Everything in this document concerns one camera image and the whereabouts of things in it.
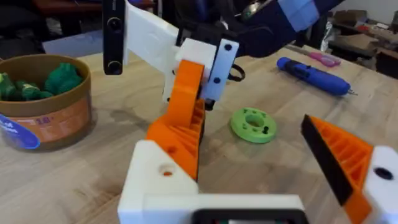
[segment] orange 3d printed part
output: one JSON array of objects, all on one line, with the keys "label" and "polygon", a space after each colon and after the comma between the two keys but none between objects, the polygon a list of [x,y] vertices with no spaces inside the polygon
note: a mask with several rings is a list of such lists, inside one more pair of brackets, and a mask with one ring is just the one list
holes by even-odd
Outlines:
[{"label": "orange 3d printed part", "polygon": [[373,146],[341,128],[305,115],[302,134],[353,224],[371,213],[363,195]]},{"label": "orange 3d printed part", "polygon": [[149,126],[146,137],[155,141],[194,180],[205,120],[204,101],[197,99],[203,69],[203,65],[181,61],[167,113]]}]

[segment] black strap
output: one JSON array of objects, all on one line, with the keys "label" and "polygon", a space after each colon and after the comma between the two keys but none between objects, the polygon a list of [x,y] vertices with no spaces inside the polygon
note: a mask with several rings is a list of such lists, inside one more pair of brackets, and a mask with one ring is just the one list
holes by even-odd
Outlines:
[{"label": "black strap", "polygon": [[234,82],[241,82],[242,80],[244,80],[244,78],[246,78],[246,73],[244,72],[243,68],[240,67],[239,65],[233,64],[232,68],[235,69],[236,71],[238,71],[241,76],[240,77],[236,77],[233,76],[232,74],[228,75],[228,79]]}]

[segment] green 3d printed ring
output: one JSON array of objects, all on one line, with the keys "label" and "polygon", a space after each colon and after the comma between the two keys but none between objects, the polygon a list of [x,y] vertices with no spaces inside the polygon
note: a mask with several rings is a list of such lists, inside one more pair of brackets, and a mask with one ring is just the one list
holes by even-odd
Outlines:
[{"label": "green 3d printed ring", "polygon": [[268,114],[254,108],[236,111],[230,125],[237,136],[254,143],[271,141],[277,129],[275,121]]}]

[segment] blue screwdriver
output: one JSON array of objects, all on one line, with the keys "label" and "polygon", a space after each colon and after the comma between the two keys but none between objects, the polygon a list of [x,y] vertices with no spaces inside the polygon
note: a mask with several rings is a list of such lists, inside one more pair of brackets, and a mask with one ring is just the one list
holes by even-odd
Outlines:
[{"label": "blue screwdriver", "polygon": [[342,78],[323,72],[309,65],[304,65],[298,61],[282,57],[277,62],[278,68],[287,73],[318,87],[335,96],[343,96],[345,94],[356,94],[351,85]]}]

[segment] wooden desk surface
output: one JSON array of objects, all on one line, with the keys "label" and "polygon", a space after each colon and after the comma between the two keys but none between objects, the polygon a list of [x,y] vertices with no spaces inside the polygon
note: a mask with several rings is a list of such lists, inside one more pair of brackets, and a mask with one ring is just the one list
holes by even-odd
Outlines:
[{"label": "wooden desk surface", "polygon": [[[398,81],[343,62],[328,71],[351,82],[359,96],[336,98],[279,72],[280,57],[326,70],[286,49],[268,58],[238,59],[247,78],[229,83],[207,113],[199,185],[214,193],[299,194],[310,223],[349,223],[300,134],[300,123],[308,113],[372,144],[398,149]],[[118,223],[116,207],[134,144],[165,111],[163,76],[137,57],[119,77],[104,75],[101,55],[82,60],[93,73],[95,129],[78,144],[50,153],[19,152],[0,141],[0,223]],[[231,133],[228,120],[245,106],[274,117],[275,140],[250,144]]]}]

